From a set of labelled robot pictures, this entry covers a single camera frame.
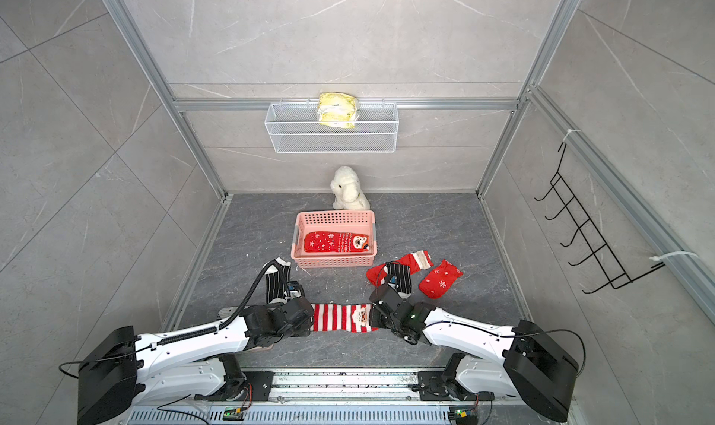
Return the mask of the white plush toy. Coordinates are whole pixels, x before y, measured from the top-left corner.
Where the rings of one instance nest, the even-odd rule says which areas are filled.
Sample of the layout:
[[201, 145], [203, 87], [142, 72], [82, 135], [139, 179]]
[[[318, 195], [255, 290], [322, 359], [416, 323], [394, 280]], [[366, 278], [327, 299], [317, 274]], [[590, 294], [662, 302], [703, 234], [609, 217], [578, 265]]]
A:
[[335, 210], [366, 211], [371, 206], [364, 192], [361, 189], [357, 173], [349, 166], [338, 168], [333, 180], [331, 190], [335, 200], [333, 208]]

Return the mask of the pink plastic basket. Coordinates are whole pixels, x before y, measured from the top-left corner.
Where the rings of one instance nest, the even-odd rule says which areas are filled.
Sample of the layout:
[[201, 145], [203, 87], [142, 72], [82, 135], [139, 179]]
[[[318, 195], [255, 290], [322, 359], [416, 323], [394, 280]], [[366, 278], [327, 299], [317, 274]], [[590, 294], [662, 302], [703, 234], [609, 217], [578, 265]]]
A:
[[371, 210], [297, 215], [292, 259], [299, 267], [370, 267], [376, 255], [375, 216]]

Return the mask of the black wall hook rack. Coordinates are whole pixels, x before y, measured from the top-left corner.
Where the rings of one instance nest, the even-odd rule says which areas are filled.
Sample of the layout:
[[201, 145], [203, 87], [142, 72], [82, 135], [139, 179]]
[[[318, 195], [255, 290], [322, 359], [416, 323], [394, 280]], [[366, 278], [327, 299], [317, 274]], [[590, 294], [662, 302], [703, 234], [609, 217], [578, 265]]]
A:
[[566, 149], [567, 145], [565, 143], [559, 145], [559, 160], [552, 177], [549, 179], [549, 186], [542, 196], [535, 197], [534, 200], [538, 203], [548, 201], [559, 203], [559, 208], [554, 214], [545, 215], [545, 221], [553, 222], [565, 218], [571, 222], [573, 226], [571, 238], [566, 242], [560, 242], [561, 248], [567, 249], [574, 244], [584, 244], [586, 246], [587, 251], [583, 257], [577, 261], [568, 261], [567, 265], [575, 269], [587, 263], [594, 263], [599, 275], [603, 276], [604, 282], [601, 285], [592, 289], [582, 288], [581, 292], [584, 295], [593, 295], [605, 288], [619, 290], [664, 269], [666, 264], [657, 261], [649, 270], [641, 274], [631, 275], [629, 273], [621, 259], [616, 255], [614, 248], [603, 235], [601, 228], [566, 181], [562, 173]]

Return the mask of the yellow packet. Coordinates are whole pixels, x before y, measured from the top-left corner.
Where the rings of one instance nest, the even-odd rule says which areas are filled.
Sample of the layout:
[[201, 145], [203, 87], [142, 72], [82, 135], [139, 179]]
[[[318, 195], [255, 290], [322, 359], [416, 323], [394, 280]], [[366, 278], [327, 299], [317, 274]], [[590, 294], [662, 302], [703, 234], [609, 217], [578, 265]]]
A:
[[354, 128], [359, 119], [359, 101], [346, 93], [321, 93], [317, 119], [319, 124], [327, 127]]

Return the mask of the black white striped sock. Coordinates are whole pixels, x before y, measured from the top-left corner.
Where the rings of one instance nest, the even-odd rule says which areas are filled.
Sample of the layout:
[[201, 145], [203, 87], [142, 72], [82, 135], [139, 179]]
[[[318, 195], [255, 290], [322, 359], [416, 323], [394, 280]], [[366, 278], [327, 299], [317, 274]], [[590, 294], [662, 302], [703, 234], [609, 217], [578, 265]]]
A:
[[266, 279], [266, 303], [286, 303], [290, 295], [290, 262], [277, 257], [264, 274]]

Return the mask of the metal base rail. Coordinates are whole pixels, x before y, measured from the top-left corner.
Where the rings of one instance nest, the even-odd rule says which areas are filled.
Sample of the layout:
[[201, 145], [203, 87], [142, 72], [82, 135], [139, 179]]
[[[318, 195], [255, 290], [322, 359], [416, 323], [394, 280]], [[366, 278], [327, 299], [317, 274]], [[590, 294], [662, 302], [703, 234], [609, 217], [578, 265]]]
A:
[[508, 396], [454, 401], [426, 392], [431, 368], [283, 368], [252, 373], [253, 398], [158, 401], [135, 406], [124, 424], [547, 424]]

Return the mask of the red snowflake bear sock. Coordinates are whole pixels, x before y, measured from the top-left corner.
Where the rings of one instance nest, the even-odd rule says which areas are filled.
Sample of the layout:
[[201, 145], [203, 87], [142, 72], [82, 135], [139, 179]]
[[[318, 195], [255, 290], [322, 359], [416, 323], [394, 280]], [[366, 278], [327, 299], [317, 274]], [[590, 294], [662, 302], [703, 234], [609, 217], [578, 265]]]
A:
[[305, 236], [304, 251], [309, 254], [368, 253], [371, 239], [368, 235], [353, 232], [312, 231]]

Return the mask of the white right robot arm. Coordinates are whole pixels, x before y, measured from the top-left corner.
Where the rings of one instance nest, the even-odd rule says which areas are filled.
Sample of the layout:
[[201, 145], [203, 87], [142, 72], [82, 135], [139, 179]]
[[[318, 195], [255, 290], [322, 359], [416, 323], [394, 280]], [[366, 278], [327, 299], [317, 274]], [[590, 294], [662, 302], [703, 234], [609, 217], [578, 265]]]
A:
[[413, 390], [424, 400], [461, 402], [519, 398], [540, 416], [564, 423], [582, 365], [537, 324], [495, 326], [411, 304], [388, 286], [370, 296], [371, 323], [411, 345], [420, 340], [454, 350], [442, 372], [421, 372]]

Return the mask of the red plain sock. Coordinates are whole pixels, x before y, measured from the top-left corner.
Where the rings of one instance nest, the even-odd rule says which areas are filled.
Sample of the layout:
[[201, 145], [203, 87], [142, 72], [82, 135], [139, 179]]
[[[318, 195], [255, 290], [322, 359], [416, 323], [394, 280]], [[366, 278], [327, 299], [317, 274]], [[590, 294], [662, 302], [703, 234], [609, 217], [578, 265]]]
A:
[[389, 264], [400, 264], [410, 268], [410, 274], [415, 274], [415, 272], [420, 272], [420, 270], [427, 270], [431, 268], [434, 263], [430, 257], [430, 254], [426, 250], [420, 250], [417, 252], [409, 253], [400, 259], [395, 259], [389, 262], [385, 262], [378, 266], [367, 270], [366, 276], [368, 281], [372, 285], [378, 284], [378, 279], [383, 275], [387, 275]]

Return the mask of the red white santa sock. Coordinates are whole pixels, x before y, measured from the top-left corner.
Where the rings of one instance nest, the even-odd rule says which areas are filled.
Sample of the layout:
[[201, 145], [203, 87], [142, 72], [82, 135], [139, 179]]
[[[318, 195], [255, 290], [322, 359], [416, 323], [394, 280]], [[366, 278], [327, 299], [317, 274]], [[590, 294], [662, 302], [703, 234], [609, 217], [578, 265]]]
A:
[[372, 306], [369, 304], [339, 305], [313, 304], [315, 332], [346, 331], [369, 333], [377, 330], [370, 323]]

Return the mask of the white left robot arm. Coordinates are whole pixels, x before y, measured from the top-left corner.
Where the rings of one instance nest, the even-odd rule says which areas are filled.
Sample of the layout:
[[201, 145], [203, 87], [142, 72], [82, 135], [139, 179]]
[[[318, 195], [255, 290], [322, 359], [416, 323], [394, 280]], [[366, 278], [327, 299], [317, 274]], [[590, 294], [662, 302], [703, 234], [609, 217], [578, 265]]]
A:
[[101, 424], [160, 400], [250, 400], [238, 354], [309, 336], [314, 314], [303, 287], [290, 279], [290, 263], [277, 257], [226, 318], [155, 334], [117, 328], [76, 362], [76, 421]]

